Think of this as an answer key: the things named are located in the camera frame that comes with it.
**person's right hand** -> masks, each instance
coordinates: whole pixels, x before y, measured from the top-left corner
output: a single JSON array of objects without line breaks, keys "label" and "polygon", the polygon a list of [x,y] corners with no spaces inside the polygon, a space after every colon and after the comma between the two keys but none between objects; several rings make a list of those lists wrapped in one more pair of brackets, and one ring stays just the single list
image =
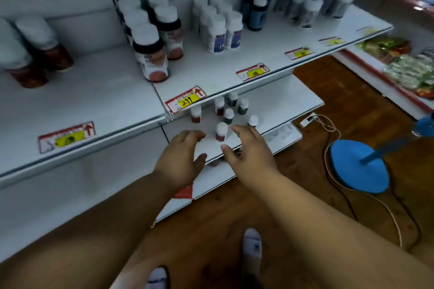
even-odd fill
[{"label": "person's right hand", "polygon": [[266,180],[269,176],[278,175],[276,162],[267,143],[258,131],[249,126],[231,126],[241,139],[243,151],[237,157],[234,151],[222,145],[221,150],[236,176],[248,188]]}]

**white power cord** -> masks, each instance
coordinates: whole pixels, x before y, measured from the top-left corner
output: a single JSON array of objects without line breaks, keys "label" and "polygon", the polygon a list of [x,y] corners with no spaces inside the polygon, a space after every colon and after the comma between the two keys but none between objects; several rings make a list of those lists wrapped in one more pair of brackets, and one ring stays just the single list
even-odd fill
[{"label": "white power cord", "polygon": [[[339,183],[339,182],[336,180],[336,178],[333,176],[333,174],[332,174],[332,172],[330,171],[330,169],[329,169],[329,167],[328,167],[328,164],[327,164],[327,151],[328,151],[328,149],[330,148],[330,146],[331,146],[334,142],[336,142],[338,139],[340,139],[340,138],[342,137],[342,134],[341,134],[341,132],[339,131],[339,129],[336,128],[335,124],[333,123],[333,121],[330,120],[329,117],[326,117],[326,116],[324,116],[324,115],[322,115],[322,114],[317,114],[317,115],[314,115],[314,116],[312,116],[312,117],[314,118],[314,120],[315,120],[316,122],[319,122],[319,123],[321,124],[321,126],[323,126],[323,128],[324,128],[326,131],[328,131],[329,133],[334,133],[334,132],[338,132],[338,133],[339,133],[338,138],[335,139],[335,140],[334,140],[333,142],[331,142],[330,144],[328,144],[328,146],[327,146],[326,149],[324,150],[323,158],[324,158],[325,169],[327,170],[327,173],[328,173],[328,175],[330,176],[330,178],[331,178],[331,179],[332,179],[336,184],[338,184],[341,188],[344,188],[344,189],[346,189],[346,190],[353,191],[353,192],[361,192],[361,193],[366,194],[367,196],[371,197],[372,199],[377,200],[379,203],[381,203],[381,204],[382,204],[382,205],[387,209],[387,211],[389,212],[390,216],[392,217],[392,220],[393,220],[393,222],[394,222],[394,224],[395,224],[395,227],[396,227],[396,230],[397,230],[397,232],[398,232],[398,237],[399,237],[399,247],[402,248],[402,235],[401,235],[401,230],[400,230],[400,228],[399,228],[398,222],[397,222],[396,219],[395,219],[395,216],[393,215],[393,213],[392,213],[392,211],[389,209],[389,207],[388,207],[388,206],[387,206],[383,201],[381,201],[380,199],[374,197],[373,195],[370,195],[370,194],[365,193],[365,192],[362,192],[362,191],[353,190],[353,189],[351,189],[351,188],[347,188],[346,186],[344,186],[344,185],[342,185],[341,183]],[[322,119],[319,119],[318,117],[324,117],[325,119],[327,119],[327,120],[330,122],[330,125],[328,125],[326,121],[323,121]]]}]

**blue round base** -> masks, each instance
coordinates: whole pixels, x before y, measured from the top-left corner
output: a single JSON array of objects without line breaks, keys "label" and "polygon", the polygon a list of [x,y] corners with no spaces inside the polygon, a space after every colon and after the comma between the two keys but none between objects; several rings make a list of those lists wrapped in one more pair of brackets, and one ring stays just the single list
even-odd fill
[{"label": "blue round base", "polygon": [[348,187],[381,193],[389,186],[389,174],[381,159],[362,165],[360,160],[374,152],[370,146],[339,139],[330,146],[330,160],[338,178]]}]

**brown floor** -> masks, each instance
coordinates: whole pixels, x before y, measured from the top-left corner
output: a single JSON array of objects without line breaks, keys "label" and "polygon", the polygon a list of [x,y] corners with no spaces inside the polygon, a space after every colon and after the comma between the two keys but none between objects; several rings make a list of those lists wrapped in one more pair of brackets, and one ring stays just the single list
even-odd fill
[{"label": "brown floor", "polygon": [[[296,69],[295,74],[325,101],[327,115],[343,138],[376,146],[408,133],[414,121],[333,57]],[[325,177],[321,153],[327,138],[318,123],[302,130],[301,142],[276,156],[280,171],[309,192],[351,217],[344,198]],[[396,192],[423,231],[413,254],[434,268],[434,140],[419,140],[387,157]],[[393,222],[377,201],[345,192],[362,224],[398,244]],[[404,248],[417,237],[415,226],[390,191],[378,195],[393,211]],[[264,205],[234,179],[158,223],[128,263],[122,288],[144,288],[149,272],[166,265],[172,289],[239,288],[241,239],[247,227],[262,236],[262,280],[269,289],[319,288]]]}]

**foot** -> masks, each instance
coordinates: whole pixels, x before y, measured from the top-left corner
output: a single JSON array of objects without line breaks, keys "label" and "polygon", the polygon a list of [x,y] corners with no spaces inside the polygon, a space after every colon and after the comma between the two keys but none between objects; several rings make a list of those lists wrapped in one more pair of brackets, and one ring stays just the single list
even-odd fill
[{"label": "foot", "polygon": [[169,289],[169,277],[164,267],[157,267],[149,275],[145,289]]},{"label": "foot", "polygon": [[259,278],[262,259],[261,236],[258,231],[249,228],[243,238],[243,274],[252,274]]}]

